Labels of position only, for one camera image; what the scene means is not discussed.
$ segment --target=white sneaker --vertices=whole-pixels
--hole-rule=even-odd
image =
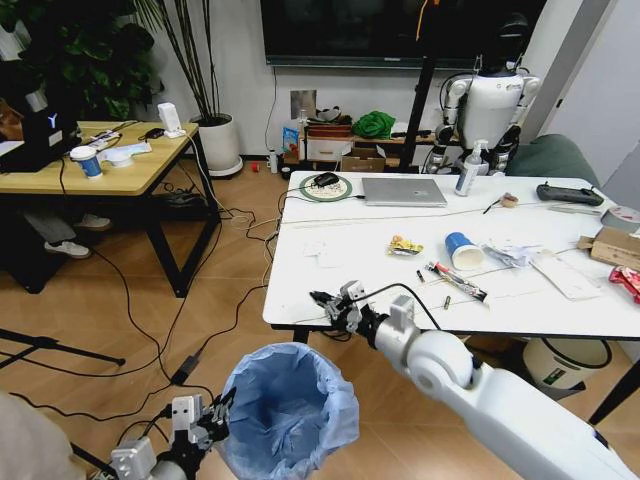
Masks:
[[[86,213],[82,220],[73,225],[76,228],[84,228],[85,230],[93,230],[94,232],[104,232],[111,228],[111,220],[104,217],[98,217],[91,213]]]
[[[44,242],[44,249],[49,253],[63,253],[76,260],[82,260],[83,258],[89,258],[91,256],[91,250],[73,242],[62,242],[58,246]]]

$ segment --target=blue trash bag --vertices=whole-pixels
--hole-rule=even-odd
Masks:
[[[360,434],[353,386],[307,345],[245,355],[224,393],[233,387],[230,434],[218,450],[240,480],[303,480]]]

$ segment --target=silver laptop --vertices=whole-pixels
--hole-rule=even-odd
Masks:
[[[372,206],[446,207],[436,182],[421,178],[363,178],[365,202]]]

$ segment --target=television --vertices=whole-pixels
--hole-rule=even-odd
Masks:
[[[416,42],[424,0],[261,0],[271,66],[420,68]],[[438,68],[472,68],[514,13],[526,19],[526,50],[546,0],[441,0]],[[423,32],[429,15],[423,19]]]

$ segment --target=red package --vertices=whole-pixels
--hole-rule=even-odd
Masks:
[[[640,274],[628,267],[616,267],[609,275],[611,283],[618,283],[626,288],[636,303],[640,304]]]

